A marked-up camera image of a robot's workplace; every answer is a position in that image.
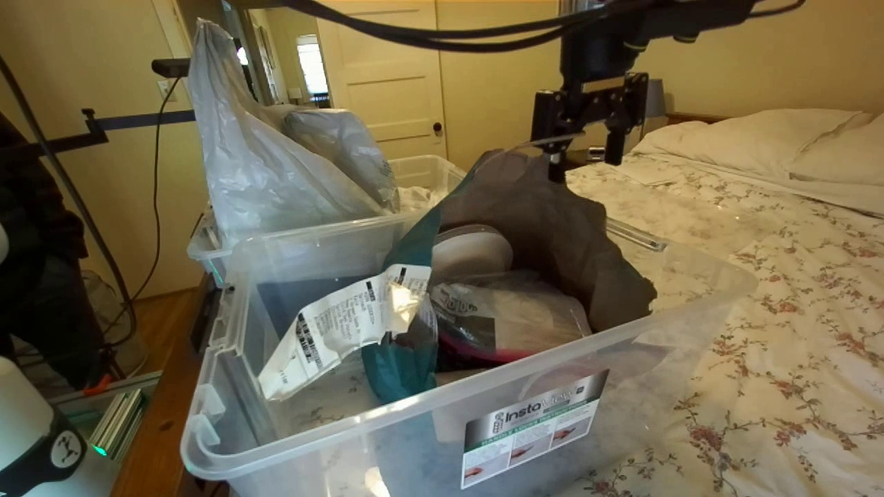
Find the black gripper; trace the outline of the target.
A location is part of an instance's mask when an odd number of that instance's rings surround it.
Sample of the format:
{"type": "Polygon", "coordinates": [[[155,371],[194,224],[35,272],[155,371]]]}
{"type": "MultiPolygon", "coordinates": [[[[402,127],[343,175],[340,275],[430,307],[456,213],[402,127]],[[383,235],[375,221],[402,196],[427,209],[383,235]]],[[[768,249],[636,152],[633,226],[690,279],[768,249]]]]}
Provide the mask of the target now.
{"type": "Polygon", "coordinates": [[[608,127],[604,163],[621,166],[625,144],[645,113],[650,75],[590,80],[561,91],[539,91],[532,98],[531,141],[547,144],[550,178],[567,178],[568,135],[581,135],[587,124],[608,127]]]}

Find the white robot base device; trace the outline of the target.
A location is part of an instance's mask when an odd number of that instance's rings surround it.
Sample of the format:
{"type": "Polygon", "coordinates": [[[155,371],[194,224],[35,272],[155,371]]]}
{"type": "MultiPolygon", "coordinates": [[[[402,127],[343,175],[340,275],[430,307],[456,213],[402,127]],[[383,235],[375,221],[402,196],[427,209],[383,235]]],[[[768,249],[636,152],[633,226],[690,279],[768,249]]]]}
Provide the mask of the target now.
{"type": "Polygon", "coordinates": [[[110,497],[114,467],[0,355],[0,497],[110,497]]]}

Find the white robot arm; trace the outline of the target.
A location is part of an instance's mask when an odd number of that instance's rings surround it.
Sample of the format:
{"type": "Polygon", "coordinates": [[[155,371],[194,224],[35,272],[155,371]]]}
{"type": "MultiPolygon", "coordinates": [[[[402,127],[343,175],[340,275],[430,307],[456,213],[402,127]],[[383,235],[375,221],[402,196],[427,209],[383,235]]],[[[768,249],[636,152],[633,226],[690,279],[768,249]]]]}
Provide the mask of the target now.
{"type": "Polygon", "coordinates": [[[567,14],[586,14],[587,28],[561,39],[561,87],[532,98],[531,141],[547,155],[553,181],[567,178],[568,144],[603,122],[603,160],[618,166],[625,141],[644,122],[650,75],[636,58],[651,39],[694,40],[702,30],[749,19],[753,0],[564,0],[567,14]]]}

